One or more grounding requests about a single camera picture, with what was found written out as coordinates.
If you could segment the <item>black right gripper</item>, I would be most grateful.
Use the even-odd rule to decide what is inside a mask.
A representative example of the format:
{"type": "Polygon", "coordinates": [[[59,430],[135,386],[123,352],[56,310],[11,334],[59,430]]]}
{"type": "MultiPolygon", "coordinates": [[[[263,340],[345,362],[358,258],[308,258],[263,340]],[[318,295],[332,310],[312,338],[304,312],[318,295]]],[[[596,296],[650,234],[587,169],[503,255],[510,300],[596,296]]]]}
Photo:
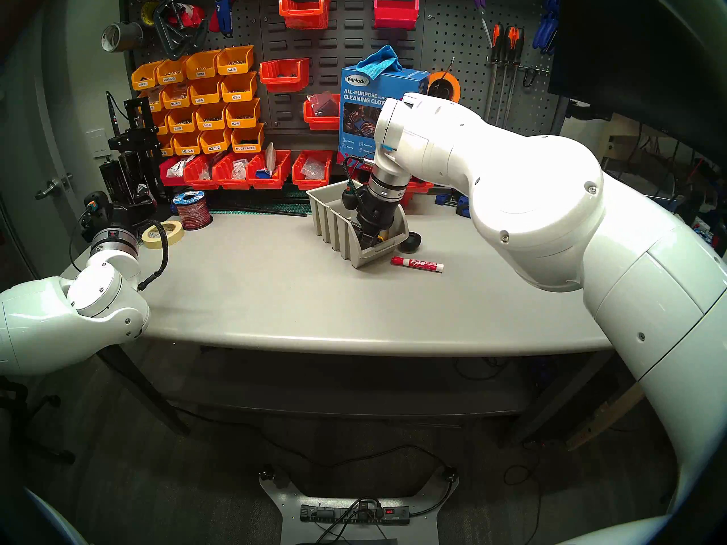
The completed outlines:
{"type": "Polygon", "coordinates": [[[387,201],[371,192],[358,193],[357,220],[362,232],[362,251],[386,242],[394,214],[399,207],[397,200],[387,201]]]}

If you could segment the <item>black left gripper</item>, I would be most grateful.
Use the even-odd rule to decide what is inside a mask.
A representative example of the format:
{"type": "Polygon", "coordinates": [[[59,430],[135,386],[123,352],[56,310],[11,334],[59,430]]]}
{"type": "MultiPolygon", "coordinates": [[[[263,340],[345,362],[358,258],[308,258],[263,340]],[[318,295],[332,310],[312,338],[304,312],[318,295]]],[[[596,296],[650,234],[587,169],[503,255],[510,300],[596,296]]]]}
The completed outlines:
{"type": "Polygon", "coordinates": [[[140,206],[140,216],[124,206],[110,201],[103,191],[94,191],[83,198],[85,212],[82,215],[82,235],[96,235],[109,227],[120,227],[135,233],[140,227],[156,222],[158,204],[145,183],[139,183],[133,196],[133,204],[140,206]]]}

